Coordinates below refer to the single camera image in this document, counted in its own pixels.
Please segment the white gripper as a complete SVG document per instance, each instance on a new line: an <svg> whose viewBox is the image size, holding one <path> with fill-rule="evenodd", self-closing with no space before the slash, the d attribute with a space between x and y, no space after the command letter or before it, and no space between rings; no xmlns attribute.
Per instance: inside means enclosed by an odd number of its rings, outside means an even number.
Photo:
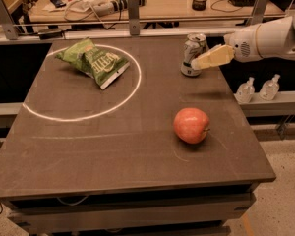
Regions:
<svg viewBox="0 0 295 236"><path fill-rule="evenodd" d="M203 70L230 63L233 59L246 63L262 59L257 47L257 32L260 24L244 27L226 34L227 44L218 44L191 62L194 70Z"/></svg>

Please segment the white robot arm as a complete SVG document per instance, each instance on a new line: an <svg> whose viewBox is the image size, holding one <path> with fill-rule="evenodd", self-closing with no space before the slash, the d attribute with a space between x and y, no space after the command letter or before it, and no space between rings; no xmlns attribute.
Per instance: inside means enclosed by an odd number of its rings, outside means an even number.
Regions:
<svg viewBox="0 0 295 236"><path fill-rule="evenodd" d="M230 63L247 63L266 58L295 61L295 14L282 19L238 29L191 62L194 70L203 70Z"/></svg>

